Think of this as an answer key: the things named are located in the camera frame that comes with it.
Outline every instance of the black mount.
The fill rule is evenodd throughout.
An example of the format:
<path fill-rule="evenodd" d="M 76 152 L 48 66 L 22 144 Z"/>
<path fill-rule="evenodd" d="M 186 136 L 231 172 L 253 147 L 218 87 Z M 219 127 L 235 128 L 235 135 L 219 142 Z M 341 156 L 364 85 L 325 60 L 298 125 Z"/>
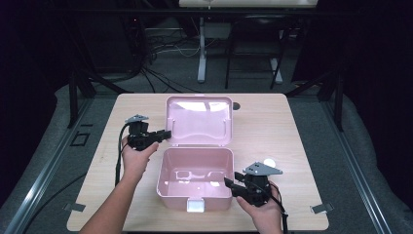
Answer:
<path fill-rule="evenodd" d="M 225 186 L 231 189 L 233 197 L 241 196 L 255 207 L 266 204 L 271 196 L 269 175 L 280 175 L 282 171 L 256 162 L 244 169 L 245 175 L 235 172 L 235 179 L 245 184 L 245 187 L 224 177 Z"/>
<path fill-rule="evenodd" d="M 142 151 L 153 142 L 162 142 L 164 139 L 171 137 L 171 131 L 160 130 L 157 132 L 148 132 L 148 123 L 142 122 L 148 117 L 135 115 L 126 123 L 129 125 L 128 145 L 138 151 Z"/>

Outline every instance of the cable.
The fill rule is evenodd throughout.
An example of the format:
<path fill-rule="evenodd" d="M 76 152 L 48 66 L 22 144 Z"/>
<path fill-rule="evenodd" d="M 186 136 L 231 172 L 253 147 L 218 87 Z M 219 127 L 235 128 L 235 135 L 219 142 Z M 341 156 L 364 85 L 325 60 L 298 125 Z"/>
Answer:
<path fill-rule="evenodd" d="M 130 80 L 131 78 L 135 77 L 136 75 L 139 74 L 139 72 L 142 69 L 143 64 L 145 63 L 144 59 L 140 60 L 140 63 L 135 67 L 132 71 L 130 71 L 128 74 L 126 74 L 123 77 L 117 77 L 117 78 L 105 78 L 105 80 L 110 81 L 112 83 L 117 83 L 121 81 L 126 81 Z"/>
<path fill-rule="evenodd" d="M 149 74 L 153 75 L 155 78 L 157 78 L 157 79 L 160 80 L 162 83 L 164 83 L 164 84 L 167 85 L 169 88 L 173 89 L 174 91 L 176 91 L 176 92 L 178 92 L 178 93 L 181 93 L 181 94 L 182 94 L 182 93 L 184 93 L 184 92 L 177 90 L 177 89 L 176 89 L 175 87 L 173 87 L 170 83 L 173 83 L 173 84 L 175 84 L 176 86 L 179 86 L 179 87 L 181 87 L 181 88 L 183 88 L 183 89 L 185 89 L 185 90 L 192 91 L 192 92 L 194 92 L 194 93 L 201 93 L 200 91 L 193 90 L 193 89 L 188 88 L 188 87 L 185 87 L 185 86 L 183 86 L 183 85 L 181 85 L 181 84 L 179 84 L 179 83 L 176 83 L 176 82 L 170 80 L 166 75 L 164 75 L 164 74 L 162 74 L 162 73 L 159 73 L 159 72 L 157 72 L 157 71 L 151 70 L 151 69 L 149 69 L 149 68 L 146 67 L 146 66 L 143 67 L 143 70 L 145 70 L 145 71 L 148 72 Z"/>
<path fill-rule="evenodd" d="M 154 87 L 154 85 L 152 84 L 151 80 L 149 79 L 148 75 L 146 74 L 146 71 L 145 71 L 144 69 L 142 69 L 141 73 L 142 73 L 143 76 L 145 76 L 146 80 L 148 81 L 149 85 L 151 86 L 152 92 L 153 92 L 154 94 L 156 94 L 155 87 Z"/>
<path fill-rule="evenodd" d="M 130 124 L 124 125 L 122 127 L 121 133 L 119 134 L 119 141 L 118 141 L 118 161 L 116 163 L 116 174 L 115 174 L 115 186 L 119 183 L 120 176 L 121 176 L 121 161 L 122 161 L 122 151 L 124 148 L 121 146 L 122 145 L 122 136 L 124 135 L 124 130 L 127 126 Z"/>
<path fill-rule="evenodd" d="M 180 49 L 179 47 L 175 46 L 175 48 L 176 48 L 176 50 L 160 51 L 160 52 L 157 52 L 156 54 L 166 53 L 166 52 L 179 52 L 179 53 L 181 53 L 183 56 L 189 58 L 189 57 L 192 57 L 192 56 L 196 55 L 196 54 L 198 53 L 198 51 L 200 50 L 200 47 L 198 47 L 197 49 Z M 184 53 L 182 53 L 182 51 L 194 51 L 194 50 L 196 50 L 196 52 L 193 53 L 193 54 L 191 54 L 191 55 L 185 55 Z"/>
<path fill-rule="evenodd" d="M 278 187 L 276 187 L 274 184 L 270 183 L 271 186 L 273 186 L 277 192 L 279 193 L 279 197 L 280 197 L 280 203 L 282 204 L 282 194 L 280 193 L 280 190 Z"/>
<path fill-rule="evenodd" d="M 200 31 L 198 30 L 197 24 L 195 23 L 195 21 L 194 21 L 193 18 L 191 18 L 191 22 L 192 22 L 192 24 L 194 24 L 194 28 L 195 28 L 195 30 L 197 31 L 198 36 L 200 36 Z"/>
<path fill-rule="evenodd" d="M 66 185 L 64 185 L 62 188 L 60 188 L 60 190 L 55 193 L 54 195 L 52 195 L 52 197 L 50 197 L 40 208 L 39 210 L 37 210 L 37 212 L 31 217 L 31 219 L 28 221 L 27 225 L 24 227 L 23 233 L 26 233 L 28 228 L 30 227 L 31 223 L 34 221 L 34 219 L 37 217 L 37 215 L 39 215 L 40 212 L 43 211 L 43 209 L 58 195 L 60 194 L 64 189 L 68 188 L 70 185 L 72 185 L 73 183 L 75 183 L 77 180 L 79 180 L 80 178 L 84 177 L 87 173 L 81 174 L 79 176 L 77 176 L 76 178 L 74 178 L 72 181 L 70 181 L 69 183 L 67 183 Z"/>

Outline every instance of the pink plastic box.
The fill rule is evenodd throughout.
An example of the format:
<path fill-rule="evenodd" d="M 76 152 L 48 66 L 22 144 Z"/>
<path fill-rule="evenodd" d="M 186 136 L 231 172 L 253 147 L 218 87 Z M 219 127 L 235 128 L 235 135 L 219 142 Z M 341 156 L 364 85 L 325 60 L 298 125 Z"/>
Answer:
<path fill-rule="evenodd" d="M 164 153 L 157 191 L 171 209 L 201 213 L 227 210 L 234 177 L 233 103 L 228 97 L 179 96 L 167 100 L 171 147 Z"/>

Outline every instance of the box lid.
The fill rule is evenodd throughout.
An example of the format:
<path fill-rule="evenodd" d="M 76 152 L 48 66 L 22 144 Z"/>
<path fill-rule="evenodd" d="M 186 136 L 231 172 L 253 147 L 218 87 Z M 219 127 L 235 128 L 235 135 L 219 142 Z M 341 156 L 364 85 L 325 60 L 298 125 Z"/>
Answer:
<path fill-rule="evenodd" d="M 172 145 L 226 145 L 232 138 L 233 102 L 222 96 L 173 96 L 167 99 L 168 139 Z"/>

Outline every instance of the metal rail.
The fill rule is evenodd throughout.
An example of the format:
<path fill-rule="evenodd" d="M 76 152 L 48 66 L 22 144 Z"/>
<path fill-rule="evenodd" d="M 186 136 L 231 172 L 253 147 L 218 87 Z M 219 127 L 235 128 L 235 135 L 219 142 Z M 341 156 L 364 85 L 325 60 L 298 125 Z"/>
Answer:
<path fill-rule="evenodd" d="M 53 176 L 63 158 L 63 152 L 69 140 L 76 134 L 76 129 L 79 126 L 80 120 L 85 116 L 87 110 L 92 105 L 93 100 L 86 98 L 85 102 L 82 104 L 79 110 L 79 120 L 74 124 L 73 128 L 68 129 L 63 135 L 60 143 L 57 146 L 54 157 L 52 157 L 42 172 L 37 177 L 36 181 L 33 183 L 29 192 L 27 193 L 24 201 L 22 202 L 20 208 L 16 212 L 12 221 L 6 229 L 5 233 L 22 233 L 25 225 L 30 220 L 33 215 L 38 203 L 42 199 L 48 185 L 53 179 Z"/>
<path fill-rule="evenodd" d="M 328 122 L 331 125 L 331 128 L 334 130 L 335 135 L 339 139 L 344 153 L 345 153 L 345 160 L 347 162 L 347 167 L 350 171 L 350 174 L 353 178 L 353 181 L 356 184 L 357 190 L 361 199 L 367 209 L 368 214 L 373 221 L 373 225 L 376 228 L 377 233 L 380 234 L 391 234 L 393 233 L 391 228 L 386 222 L 385 217 L 380 209 L 379 204 L 376 201 L 376 198 L 373 192 L 370 189 L 370 186 L 367 183 L 367 180 L 364 177 L 364 174 L 357 162 L 357 158 L 350 147 L 346 135 L 344 132 L 340 132 L 335 125 L 332 113 L 333 110 L 331 106 L 323 101 L 321 102 L 322 109 L 324 110 L 325 115 L 327 116 Z"/>

